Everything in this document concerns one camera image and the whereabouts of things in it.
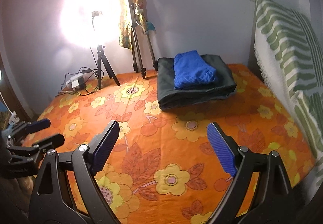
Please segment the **yellow patterned hanging cloth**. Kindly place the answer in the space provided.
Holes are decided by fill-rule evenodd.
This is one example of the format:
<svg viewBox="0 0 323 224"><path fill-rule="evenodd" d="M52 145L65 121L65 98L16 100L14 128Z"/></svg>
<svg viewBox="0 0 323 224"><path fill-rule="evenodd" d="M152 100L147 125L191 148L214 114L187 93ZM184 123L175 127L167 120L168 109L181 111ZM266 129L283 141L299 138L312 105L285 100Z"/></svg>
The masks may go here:
<svg viewBox="0 0 323 224"><path fill-rule="evenodd" d="M148 33L146 0L119 0L121 6L121 15L119 19L119 45L132 51L132 19L130 14L130 5L134 3L135 19L139 21L139 26L144 34Z"/></svg>

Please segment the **small black tripod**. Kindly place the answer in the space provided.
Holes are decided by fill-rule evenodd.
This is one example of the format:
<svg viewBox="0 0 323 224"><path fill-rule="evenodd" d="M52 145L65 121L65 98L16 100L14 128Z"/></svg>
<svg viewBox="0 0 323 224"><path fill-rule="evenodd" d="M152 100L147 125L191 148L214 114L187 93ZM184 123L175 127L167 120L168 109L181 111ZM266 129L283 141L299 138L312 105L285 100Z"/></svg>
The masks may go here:
<svg viewBox="0 0 323 224"><path fill-rule="evenodd" d="M97 46L97 53L98 53L97 69L98 69L99 90L102 89L102 78L104 76L103 71L101 69L101 64L103 64L108 77L110 79L113 79L117 86L121 85L104 53L104 48L105 46L102 46L102 45Z"/></svg>

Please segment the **green white patterned blanket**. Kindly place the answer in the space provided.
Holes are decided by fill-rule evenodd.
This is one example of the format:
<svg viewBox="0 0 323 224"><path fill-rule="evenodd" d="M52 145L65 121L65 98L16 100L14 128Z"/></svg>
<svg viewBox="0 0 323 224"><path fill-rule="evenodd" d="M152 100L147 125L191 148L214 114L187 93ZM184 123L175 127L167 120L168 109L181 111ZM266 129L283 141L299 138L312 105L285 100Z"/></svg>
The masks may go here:
<svg viewBox="0 0 323 224"><path fill-rule="evenodd" d="M322 184L322 49L309 19L273 0L255 0L255 56L265 84L287 109L315 158Z"/></svg>

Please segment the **folded dark green cloth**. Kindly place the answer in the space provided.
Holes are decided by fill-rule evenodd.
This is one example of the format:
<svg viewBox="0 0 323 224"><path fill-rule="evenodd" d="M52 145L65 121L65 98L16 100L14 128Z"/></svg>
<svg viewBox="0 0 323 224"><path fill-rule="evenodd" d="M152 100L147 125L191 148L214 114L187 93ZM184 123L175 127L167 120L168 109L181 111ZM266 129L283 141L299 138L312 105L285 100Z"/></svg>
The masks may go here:
<svg viewBox="0 0 323 224"><path fill-rule="evenodd" d="M232 71L217 55L203 54L202 59L218 72L219 81L209 85L194 85L187 90L175 88L174 60L158 59L157 99L162 110L205 103L211 100L227 99L235 93L237 84Z"/></svg>

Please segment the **orange floral bedsheet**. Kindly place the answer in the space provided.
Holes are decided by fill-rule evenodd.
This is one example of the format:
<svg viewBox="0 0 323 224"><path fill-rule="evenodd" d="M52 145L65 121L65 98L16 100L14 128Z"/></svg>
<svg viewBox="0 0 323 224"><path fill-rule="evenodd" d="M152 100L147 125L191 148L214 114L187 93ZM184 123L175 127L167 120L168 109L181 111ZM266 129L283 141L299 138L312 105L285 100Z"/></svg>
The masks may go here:
<svg viewBox="0 0 323 224"><path fill-rule="evenodd" d="M209 123L253 152L277 151L292 185L314 166L301 130L271 90L246 66L230 69L233 96L167 111L157 100L156 72L147 79L121 74L120 86L104 79L103 89L89 96L56 97L41 114L51 126L30 134L25 145L61 133L59 151L72 151L115 120L118 141L95 178L119 221L205 223L232 181L207 139Z"/></svg>

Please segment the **white power strip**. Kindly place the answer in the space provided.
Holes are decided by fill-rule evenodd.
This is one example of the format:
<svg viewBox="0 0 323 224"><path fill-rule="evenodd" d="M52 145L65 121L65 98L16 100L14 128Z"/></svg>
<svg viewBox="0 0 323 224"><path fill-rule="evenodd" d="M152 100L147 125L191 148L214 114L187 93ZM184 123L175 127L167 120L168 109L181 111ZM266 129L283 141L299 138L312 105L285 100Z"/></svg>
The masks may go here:
<svg viewBox="0 0 323 224"><path fill-rule="evenodd" d="M73 90L84 88L84 85L85 85L84 74L79 73L79 74L73 75L69 80L66 81L66 84L71 86Z"/></svg>

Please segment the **blue striped pants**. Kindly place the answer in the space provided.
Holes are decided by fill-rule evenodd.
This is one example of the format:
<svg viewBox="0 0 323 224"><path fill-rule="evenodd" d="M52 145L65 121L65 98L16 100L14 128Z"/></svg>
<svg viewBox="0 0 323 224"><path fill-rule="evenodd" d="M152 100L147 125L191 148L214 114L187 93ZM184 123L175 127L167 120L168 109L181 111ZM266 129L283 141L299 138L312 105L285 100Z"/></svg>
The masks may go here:
<svg viewBox="0 0 323 224"><path fill-rule="evenodd" d="M179 53L174 58L174 86L186 90L218 82L217 70L207 64L197 50Z"/></svg>

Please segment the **bright studio lamp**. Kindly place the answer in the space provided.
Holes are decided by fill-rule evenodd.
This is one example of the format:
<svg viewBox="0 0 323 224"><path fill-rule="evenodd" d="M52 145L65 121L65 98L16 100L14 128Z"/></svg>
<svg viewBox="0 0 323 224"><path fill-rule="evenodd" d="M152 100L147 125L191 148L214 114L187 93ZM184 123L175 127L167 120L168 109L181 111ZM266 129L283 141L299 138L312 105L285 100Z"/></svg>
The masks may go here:
<svg viewBox="0 0 323 224"><path fill-rule="evenodd" d="M64 0L59 27L72 45L90 47L119 39L119 0Z"/></svg>

